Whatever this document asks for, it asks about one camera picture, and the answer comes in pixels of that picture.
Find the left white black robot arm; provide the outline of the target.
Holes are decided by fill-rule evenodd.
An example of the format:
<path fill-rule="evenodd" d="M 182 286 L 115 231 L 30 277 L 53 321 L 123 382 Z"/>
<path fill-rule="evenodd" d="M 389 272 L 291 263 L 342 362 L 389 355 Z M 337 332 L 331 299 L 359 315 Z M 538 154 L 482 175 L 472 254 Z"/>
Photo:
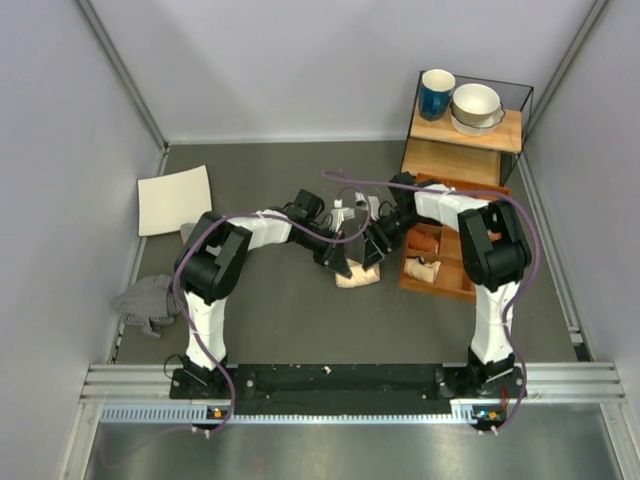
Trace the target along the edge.
<path fill-rule="evenodd" d="M 226 302 L 250 251 L 294 243 L 312 252 L 316 264 L 351 276 L 344 247 L 336 242 L 339 233 L 318 222 L 324 208 L 320 197 L 302 189 L 283 207 L 231 219 L 214 212 L 201 216 L 175 262 L 172 290 L 185 296 L 189 342 L 182 366 L 173 373 L 172 399 L 215 398 L 228 392 Z"/>

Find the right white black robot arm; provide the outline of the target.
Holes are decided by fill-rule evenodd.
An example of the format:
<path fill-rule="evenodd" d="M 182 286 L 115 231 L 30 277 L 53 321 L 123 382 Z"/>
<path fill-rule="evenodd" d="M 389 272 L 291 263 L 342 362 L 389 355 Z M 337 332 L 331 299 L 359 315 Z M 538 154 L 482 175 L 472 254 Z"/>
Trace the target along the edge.
<path fill-rule="evenodd" d="M 437 180 L 419 182 L 408 172 L 395 175 L 388 188 L 396 205 L 368 222 L 363 268 L 380 264 L 424 220 L 457 232 L 462 266 L 476 291 L 465 380 L 474 393 L 490 395 L 514 370 L 513 303 L 532 261 L 516 208 L 502 194 L 488 201 Z"/>

